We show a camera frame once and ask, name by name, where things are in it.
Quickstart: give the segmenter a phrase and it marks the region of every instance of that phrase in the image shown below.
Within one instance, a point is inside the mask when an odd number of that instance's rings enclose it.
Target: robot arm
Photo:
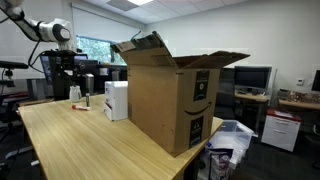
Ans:
[[[60,50],[72,50],[68,21],[55,19],[52,22],[35,21],[25,16],[18,7],[22,0],[0,0],[0,9],[32,41],[57,42]]]

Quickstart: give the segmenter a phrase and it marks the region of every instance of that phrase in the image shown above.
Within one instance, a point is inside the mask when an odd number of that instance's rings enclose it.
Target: window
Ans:
[[[116,64],[126,64],[118,53],[115,53],[110,45],[115,42],[95,39],[84,36],[77,36],[77,46],[88,55],[89,59],[100,62],[111,62]]]

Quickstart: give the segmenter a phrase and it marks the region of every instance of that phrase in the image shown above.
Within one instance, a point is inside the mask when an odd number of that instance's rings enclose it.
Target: white cabinet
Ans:
[[[261,141],[292,152],[299,128],[300,122],[294,119],[267,115]]]

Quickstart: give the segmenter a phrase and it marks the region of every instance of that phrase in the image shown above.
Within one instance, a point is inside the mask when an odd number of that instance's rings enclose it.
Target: open cardboard box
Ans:
[[[128,65],[128,117],[172,156],[210,136],[220,68],[249,57],[172,57],[156,33],[112,46]]]

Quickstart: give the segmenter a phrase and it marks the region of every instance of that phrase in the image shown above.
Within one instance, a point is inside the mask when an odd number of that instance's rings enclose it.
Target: light wood tabletop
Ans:
[[[206,143],[174,158],[128,119],[109,121],[104,95],[90,98],[91,111],[69,100],[19,108],[48,179],[174,179]],[[212,136],[221,124],[213,119]]]
[[[249,100],[254,100],[254,101],[259,101],[259,102],[267,102],[268,101],[268,97],[267,96],[252,95],[250,93],[240,94],[240,93],[235,92],[234,96],[236,98],[249,99]]]
[[[287,101],[287,100],[279,100],[279,103],[281,105],[286,105],[286,106],[320,110],[320,104],[315,104],[315,103],[293,102],[293,101]]]

